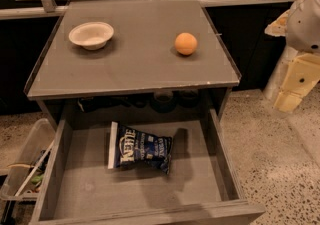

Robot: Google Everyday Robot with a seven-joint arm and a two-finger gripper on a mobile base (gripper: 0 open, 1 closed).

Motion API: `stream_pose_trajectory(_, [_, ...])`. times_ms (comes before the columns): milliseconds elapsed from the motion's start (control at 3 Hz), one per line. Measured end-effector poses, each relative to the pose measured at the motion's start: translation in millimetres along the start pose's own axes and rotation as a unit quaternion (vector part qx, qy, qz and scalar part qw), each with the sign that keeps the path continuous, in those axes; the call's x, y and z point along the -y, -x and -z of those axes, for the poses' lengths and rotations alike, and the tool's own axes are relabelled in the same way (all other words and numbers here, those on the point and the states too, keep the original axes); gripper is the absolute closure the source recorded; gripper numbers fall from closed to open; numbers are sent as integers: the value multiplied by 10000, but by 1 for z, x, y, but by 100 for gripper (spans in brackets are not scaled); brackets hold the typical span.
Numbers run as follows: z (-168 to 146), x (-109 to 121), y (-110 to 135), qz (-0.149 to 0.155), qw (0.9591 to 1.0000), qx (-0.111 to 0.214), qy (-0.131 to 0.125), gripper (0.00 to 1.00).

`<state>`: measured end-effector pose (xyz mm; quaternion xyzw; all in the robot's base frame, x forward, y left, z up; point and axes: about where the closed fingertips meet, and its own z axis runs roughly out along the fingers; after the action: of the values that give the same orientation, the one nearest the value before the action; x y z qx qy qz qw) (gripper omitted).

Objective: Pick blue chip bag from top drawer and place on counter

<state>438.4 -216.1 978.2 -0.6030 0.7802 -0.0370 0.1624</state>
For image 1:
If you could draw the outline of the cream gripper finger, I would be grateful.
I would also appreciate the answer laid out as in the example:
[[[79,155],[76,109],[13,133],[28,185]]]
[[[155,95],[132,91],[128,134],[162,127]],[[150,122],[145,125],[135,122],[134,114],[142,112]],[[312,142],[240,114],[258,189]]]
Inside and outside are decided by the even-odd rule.
[[[273,37],[285,37],[288,15],[289,11],[282,13],[275,21],[265,28],[264,33]]]
[[[289,62],[274,107],[281,112],[292,112],[320,81],[320,57],[303,53]]]

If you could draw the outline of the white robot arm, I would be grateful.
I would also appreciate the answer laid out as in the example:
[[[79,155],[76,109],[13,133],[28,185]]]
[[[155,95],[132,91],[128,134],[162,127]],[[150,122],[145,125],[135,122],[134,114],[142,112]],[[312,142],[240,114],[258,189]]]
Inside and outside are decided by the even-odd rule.
[[[320,0],[295,0],[265,33],[286,45],[263,93],[275,109],[292,112],[320,81]]]

